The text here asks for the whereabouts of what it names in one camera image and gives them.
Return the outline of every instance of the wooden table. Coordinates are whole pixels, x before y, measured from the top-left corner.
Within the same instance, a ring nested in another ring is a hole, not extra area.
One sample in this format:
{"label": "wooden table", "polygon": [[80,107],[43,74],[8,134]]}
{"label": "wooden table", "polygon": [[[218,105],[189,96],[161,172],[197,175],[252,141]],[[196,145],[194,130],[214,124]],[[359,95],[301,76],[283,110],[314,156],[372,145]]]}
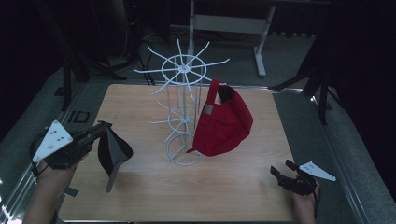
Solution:
{"label": "wooden table", "polygon": [[[66,197],[60,210],[64,221],[290,221],[289,194],[270,174],[282,174],[292,160],[288,140],[271,92],[237,89],[254,118],[250,136],[235,150],[217,157],[203,156],[190,166],[177,165],[166,155],[164,140],[172,132],[164,120],[166,91],[157,86],[111,85],[97,120],[113,124],[115,133],[134,149],[112,190],[97,158],[97,142],[81,162],[71,187],[77,198]],[[207,88],[203,88],[203,100]]]}

